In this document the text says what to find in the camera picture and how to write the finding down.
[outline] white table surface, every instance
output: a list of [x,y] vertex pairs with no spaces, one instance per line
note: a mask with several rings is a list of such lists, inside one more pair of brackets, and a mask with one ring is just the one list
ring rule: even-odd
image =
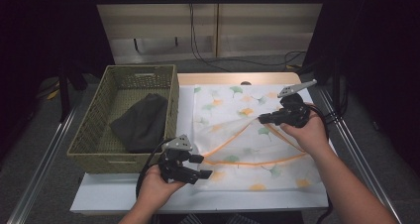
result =
[[[305,102],[308,91],[299,92]],[[177,136],[191,134],[193,86],[179,89]],[[88,174],[77,191],[70,211],[86,215],[126,213],[136,201],[137,173]],[[158,213],[203,213],[278,211],[324,208],[328,206],[323,183],[282,191],[201,191],[191,184],[177,191]]]

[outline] dark background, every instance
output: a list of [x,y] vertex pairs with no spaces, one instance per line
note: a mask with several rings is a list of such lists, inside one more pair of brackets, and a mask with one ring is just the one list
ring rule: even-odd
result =
[[0,0],[0,160],[36,110],[41,82],[114,64],[93,3],[75,0]]

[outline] person's arm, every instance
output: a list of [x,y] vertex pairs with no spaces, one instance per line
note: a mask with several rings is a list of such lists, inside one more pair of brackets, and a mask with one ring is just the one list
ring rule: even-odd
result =
[[185,183],[179,181],[166,183],[160,176],[158,166],[150,167],[143,180],[136,203],[120,221],[120,224],[149,223],[152,215],[184,185]]
[[281,124],[315,161],[321,179],[343,223],[396,223],[390,212],[336,156],[322,120],[314,112],[303,128]]

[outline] yellow flower print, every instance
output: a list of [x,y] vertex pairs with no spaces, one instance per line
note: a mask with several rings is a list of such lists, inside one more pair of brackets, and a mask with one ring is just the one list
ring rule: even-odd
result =
[[214,126],[211,128],[211,132],[217,132],[217,131],[219,131],[221,128],[222,128],[222,125],[214,125]]
[[276,92],[270,92],[266,95],[269,98],[277,98],[277,93]]
[[305,186],[309,186],[311,182],[306,178],[302,178],[302,179],[297,179],[296,184],[298,187],[305,187]]
[[253,97],[250,95],[245,95],[244,97],[242,97],[241,101],[243,102],[251,102],[253,101]]
[[223,100],[222,99],[213,99],[213,105],[214,106],[219,106],[219,105],[222,105],[222,103],[223,103]]
[[250,186],[250,190],[251,191],[262,191],[262,190],[266,190],[266,187],[262,183],[256,183],[256,184]]
[[254,113],[254,110],[251,108],[244,108],[238,112],[240,116],[246,116],[246,117],[250,116],[250,114],[252,113]]
[[213,173],[210,176],[210,179],[212,181],[221,181],[223,178],[225,178],[226,173],[224,171],[213,171]]

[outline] person's left hand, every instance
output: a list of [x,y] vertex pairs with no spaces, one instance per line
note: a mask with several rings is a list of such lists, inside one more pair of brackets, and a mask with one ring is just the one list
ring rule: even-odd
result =
[[158,166],[152,166],[143,179],[136,205],[147,206],[152,209],[152,212],[155,212],[163,207],[170,196],[184,185],[185,183],[180,181],[166,183],[160,176]]

